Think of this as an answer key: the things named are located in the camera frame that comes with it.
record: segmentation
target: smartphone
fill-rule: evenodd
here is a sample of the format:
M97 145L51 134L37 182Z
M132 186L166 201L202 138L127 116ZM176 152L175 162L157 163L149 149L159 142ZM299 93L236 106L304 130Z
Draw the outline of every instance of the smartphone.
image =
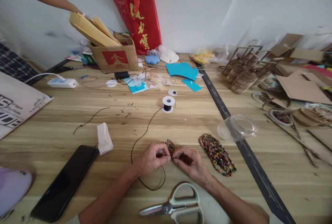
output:
M50 223L57 221L65 211L97 153L97 148L79 146L33 208L30 216Z

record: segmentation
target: red paper bag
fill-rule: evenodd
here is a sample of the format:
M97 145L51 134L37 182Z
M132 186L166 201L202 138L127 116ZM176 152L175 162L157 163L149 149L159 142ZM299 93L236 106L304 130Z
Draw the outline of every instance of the red paper bag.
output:
M155 0L113 0L134 41L136 52L147 51L162 44Z

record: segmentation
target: clear plastic jar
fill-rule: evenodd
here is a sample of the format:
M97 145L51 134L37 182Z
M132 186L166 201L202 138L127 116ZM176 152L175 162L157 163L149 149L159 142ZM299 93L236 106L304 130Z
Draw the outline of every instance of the clear plastic jar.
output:
M242 114L226 118L217 127L217 132L222 139L234 142L256 136L257 131L258 128L253 120Z

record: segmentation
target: spool of thread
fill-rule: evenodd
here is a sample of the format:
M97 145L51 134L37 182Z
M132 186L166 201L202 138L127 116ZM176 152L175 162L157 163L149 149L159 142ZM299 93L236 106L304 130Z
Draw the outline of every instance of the spool of thread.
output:
M163 98L163 112L171 113L173 111L173 105L175 104L175 99L171 96L166 96Z

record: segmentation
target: wall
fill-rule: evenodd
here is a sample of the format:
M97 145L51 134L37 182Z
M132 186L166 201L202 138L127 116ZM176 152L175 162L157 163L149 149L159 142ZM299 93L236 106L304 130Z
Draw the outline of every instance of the wall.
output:
M258 17L273 19L281 30L307 34L331 25L332 0L233 0L221 27L220 43L238 43Z
M106 26L124 32L126 27L112 0L68 0ZM214 43L232 0L156 0L163 44L178 52ZM68 24L69 12L36 0L0 0L0 32L5 28L20 41L22 53L46 67L70 54L77 44ZM52 32L53 37L45 35Z

